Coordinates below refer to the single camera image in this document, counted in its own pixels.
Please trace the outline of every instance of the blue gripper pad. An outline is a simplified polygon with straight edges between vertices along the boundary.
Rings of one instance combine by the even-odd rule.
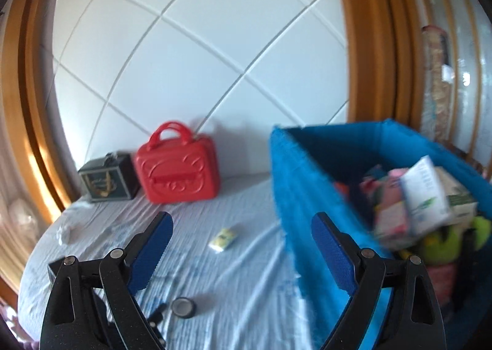
[[[167,244],[171,240],[171,236],[173,236],[173,229],[172,217],[164,213],[163,219],[156,226],[131,265],[131,275],[127,286],[132,296],[135,296],[137,291],[147,287]]]
[[[357,290],[354,264],[341,247],[335,233],[323,223],[320,213],[317,213],[311,221],[311,232],[336,285],[345,290],[349,296],[353,296]]]

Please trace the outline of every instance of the lime green object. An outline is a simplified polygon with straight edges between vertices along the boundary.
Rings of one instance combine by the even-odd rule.
[[[439,230],[425,236],[418,244],[417,254],[427,265],[449,264],[459,257],[461,245],[462,230],[450,226],[446,240]]]
[[[473,218],[471,226],[475,228],[475,251],[484,247],[484,244],[488,241],[490,233],[492,232],[492,222],[482,216]]]

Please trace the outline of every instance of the yellow small packet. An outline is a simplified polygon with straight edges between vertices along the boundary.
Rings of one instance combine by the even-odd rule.
[[[223,252],[236,238],[237,234],[228,229],[222,229],[218,235],[208,244],[208,247],[217,253]]]

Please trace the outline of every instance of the metal screw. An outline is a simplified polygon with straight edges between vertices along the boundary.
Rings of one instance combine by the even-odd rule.
[[[123,255],[123,251],[121,249],[114,249],[109,255],[111,258],[120,258]]]
[[[365,248],[361,251],[362,257],[365,258],[373,258],[375,256],[375,252],[373,249]]]
[[[65,265],[72,265],[73,263],[75,263],[75,256],[68,256],[63,260],[63,264]]]
[[[410,261],[415,264],[415,265],[419,265],[419,264],[422,264],[422,259],[417,256],[416,254],[410,256]]]

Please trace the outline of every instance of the red bear suitcase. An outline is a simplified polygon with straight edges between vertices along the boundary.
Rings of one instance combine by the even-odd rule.
[[[161,140],[165,130],[179,136]],[[151,203],[211,199],[220,188],[215,146],[206,135],[194,136],[184,124],[162,124],[138,149],[135,170]]]

